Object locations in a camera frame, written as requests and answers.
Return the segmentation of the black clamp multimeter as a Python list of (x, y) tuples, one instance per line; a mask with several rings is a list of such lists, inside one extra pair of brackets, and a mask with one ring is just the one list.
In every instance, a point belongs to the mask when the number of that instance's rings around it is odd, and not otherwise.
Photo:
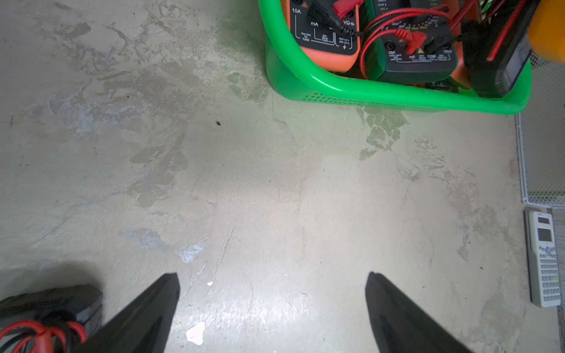
[(503, 98), (514, 88), (532, 53), (528, 30), (539, 4), (492, 1), (482, 21), (462, 26), (469, 84), (480, 97)]

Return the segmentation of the green plastic basket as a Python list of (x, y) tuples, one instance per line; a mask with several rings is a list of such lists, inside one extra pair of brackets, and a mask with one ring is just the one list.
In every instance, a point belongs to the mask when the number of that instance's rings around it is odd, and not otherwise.
[(481, 98), (474, 91), (450, 93), (331, 74), (317, 66), (291, 37), (279, 1), (259, 1), (266, 31), (266, 75), (281, 96), (310, 103), (439, 112), (455, 110), (513, 116), (531, 97), (532, 68), (526, 64), (503, 98)]

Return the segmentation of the green multimeter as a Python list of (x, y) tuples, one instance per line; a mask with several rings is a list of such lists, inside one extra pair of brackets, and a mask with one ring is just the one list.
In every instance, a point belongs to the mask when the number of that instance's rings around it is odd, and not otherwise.
[(397, 85), (424, 85), (448, 78), (458, 64), (450, 1), (365, 1), (360, 75)]

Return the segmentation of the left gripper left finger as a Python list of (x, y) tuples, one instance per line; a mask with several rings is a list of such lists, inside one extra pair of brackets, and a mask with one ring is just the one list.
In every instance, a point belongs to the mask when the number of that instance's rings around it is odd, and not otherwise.
[(176, 273), (158, 278), (78, 352), (164, 352), (180, 298)]

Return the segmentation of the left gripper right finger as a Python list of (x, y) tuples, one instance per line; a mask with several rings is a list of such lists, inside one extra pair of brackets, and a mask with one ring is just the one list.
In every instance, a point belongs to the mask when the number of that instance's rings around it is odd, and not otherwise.
[(369, 274), (365, 297), (380, 352), (469, 351), (384, 275)]

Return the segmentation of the orange multimeter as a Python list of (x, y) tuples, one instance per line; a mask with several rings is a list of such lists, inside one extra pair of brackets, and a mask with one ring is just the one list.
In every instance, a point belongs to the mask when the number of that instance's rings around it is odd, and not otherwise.
[(287, 27), (316, 65), (345, 73), (360, 51), (359, 10), (362, 1), (282, 0)]

